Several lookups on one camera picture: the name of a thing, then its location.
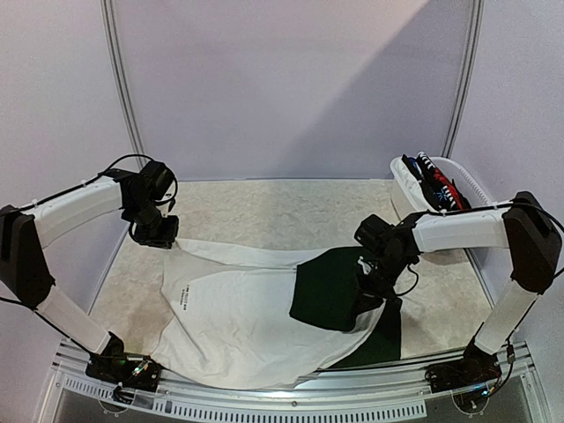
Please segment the white and green t-shirt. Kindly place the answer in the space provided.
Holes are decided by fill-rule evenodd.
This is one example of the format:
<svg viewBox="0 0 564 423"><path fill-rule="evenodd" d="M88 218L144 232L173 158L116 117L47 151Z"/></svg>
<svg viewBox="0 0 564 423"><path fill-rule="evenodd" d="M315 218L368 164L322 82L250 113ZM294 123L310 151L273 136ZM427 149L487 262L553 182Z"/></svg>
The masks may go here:
<svg viewBox="0 0 564 423"><path fill-rule="evenodd" d="M401 356L398 304L356 310L361 247L268 250L180 239L161 292L172 319L153 358L194 382L253 390Z"/></svg>

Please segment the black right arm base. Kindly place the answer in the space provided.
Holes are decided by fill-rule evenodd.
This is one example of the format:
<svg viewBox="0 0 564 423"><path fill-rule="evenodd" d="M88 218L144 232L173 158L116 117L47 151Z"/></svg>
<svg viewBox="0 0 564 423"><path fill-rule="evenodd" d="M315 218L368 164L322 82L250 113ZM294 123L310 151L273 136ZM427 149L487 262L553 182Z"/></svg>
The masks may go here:
<svg viewBox="0 0 564 423"><path fill-rule="evenodd" d="M485 392L481 394L482 397L490 397L507 383L512 374L516 360L515 349L509 339L505 347L509 364L505 377L502 377L497 354L482 351L476 346L475 338L472 338L464 348L461 359L428 366L425 380L429 383L433 393L481 385L494 380L495 384L491 388L485 388Z"/></svg>

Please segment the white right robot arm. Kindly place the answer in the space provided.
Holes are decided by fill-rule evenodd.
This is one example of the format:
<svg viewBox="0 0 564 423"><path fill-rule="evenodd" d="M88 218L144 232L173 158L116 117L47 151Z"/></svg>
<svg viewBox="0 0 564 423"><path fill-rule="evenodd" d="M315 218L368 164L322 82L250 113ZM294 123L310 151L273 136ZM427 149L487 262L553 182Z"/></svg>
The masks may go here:
<svg viewBox="0 0 564 423"><path fill-rule="evenodd" d="M354 239L374 260L357 264L363 296L391 301L401 273L426 253L451 249L507 249L513 269L502 296L466 348L456 377L473 384L490 368L495 355L527 316L538 297L561 274L560 222L529 191L506 203L465 211L416 211L392 225L372 214Z"/></svg>

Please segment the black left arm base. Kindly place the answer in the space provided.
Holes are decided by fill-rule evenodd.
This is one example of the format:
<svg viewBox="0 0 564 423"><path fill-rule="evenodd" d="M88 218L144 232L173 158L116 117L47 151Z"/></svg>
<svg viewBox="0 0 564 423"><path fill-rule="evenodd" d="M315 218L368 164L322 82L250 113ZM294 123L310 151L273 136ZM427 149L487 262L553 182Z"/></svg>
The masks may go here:
<svg viewBox="0 0 564 423"><path fill-rule="evenodd" d="M85 374L93 379L123 388L155 392L162 366L151 356L126 352L123 341L114 333L100 354L91 354Z"/></svg>

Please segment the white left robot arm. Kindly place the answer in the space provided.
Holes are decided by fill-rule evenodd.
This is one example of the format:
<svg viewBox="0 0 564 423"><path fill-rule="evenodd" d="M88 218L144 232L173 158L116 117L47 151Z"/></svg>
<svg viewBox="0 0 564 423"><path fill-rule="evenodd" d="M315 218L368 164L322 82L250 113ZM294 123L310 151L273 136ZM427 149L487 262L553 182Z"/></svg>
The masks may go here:
<svg viewBox="0 0 564 423"><path fill-rule="evenodd" d="M98 355L96 366L111 382L129 377L129 360L108 348L110 332L56 285L44 251L63 235L113 212L128 223L135 243L170 249L179 230L179 219L171 214L178 189L173 172L161 163L137 173L110 168L46 199L1 210L1 281L13 295L8 302L31 310Z"/></svg>

